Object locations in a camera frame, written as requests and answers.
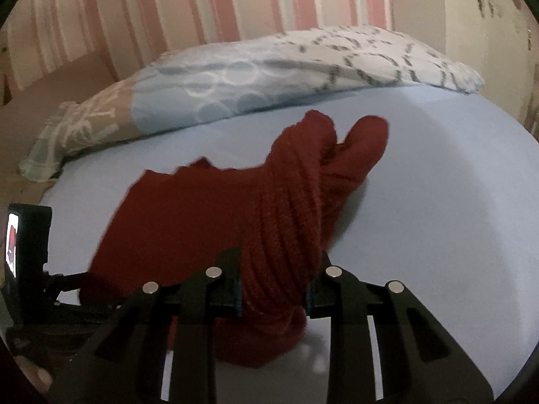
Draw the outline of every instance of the round metal bolt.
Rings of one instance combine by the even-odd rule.
[[[330,266],[325,270],[325,274],[332,278],[337,278],[342,275],[342,269],[337,266]]]
[[[391,281],[387,288],[391,290],[393,293],[402,293],[404,291],[404,284],[400,281]]]
[[[142,291],[147,295],[152,295],[157,290],[159,290],[159,284],[153,281],[147,282],[142,286]]]
[[[218,278],[223,274],[220,267],[208,267],[206,269],[206,276],[208,278]]]

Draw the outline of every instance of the white sheet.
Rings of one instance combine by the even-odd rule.
[[[368,89],[314,106],[342,137],[363,115],[390,123],[386,154],[341,217],[333,263],[383,285],[402,280],[500,394],[539,340],[539,145],[479,95],[433,87]],[[262,163],[305,106],[236,117],[108,149],[66,165],[53,208],[51,272],[86,270],[130,184],[200,156]],[[63,301],[74,301],[65,294]],[[260,370],[219,364],[221,403],[323,403],[329,323]]]

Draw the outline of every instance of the striped wall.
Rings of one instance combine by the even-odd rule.
[[[321,26],[391,29],[390,0],[19,0],[7,31],[14,90],[98,51],[117,78],[163,52]]]

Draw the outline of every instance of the phone screen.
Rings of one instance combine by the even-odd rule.
[[[5,262],[13,277],[17,277],[17,230],[19,228],[19,216],[10,214],[7,219],[7,235],[5,245]]]

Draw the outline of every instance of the twisted red fabric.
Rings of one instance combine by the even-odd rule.
[[[381,159],[387,122],[364,117],[337,143],[318,111],[284,130],[261,167],[206,160],[131,187],[90,267],[82,303],[115,302],[149,280],[182,282],[241,244],[244,314],[216,323],[218,359],[257,367],[303,336],[302,296],[346,199]]]

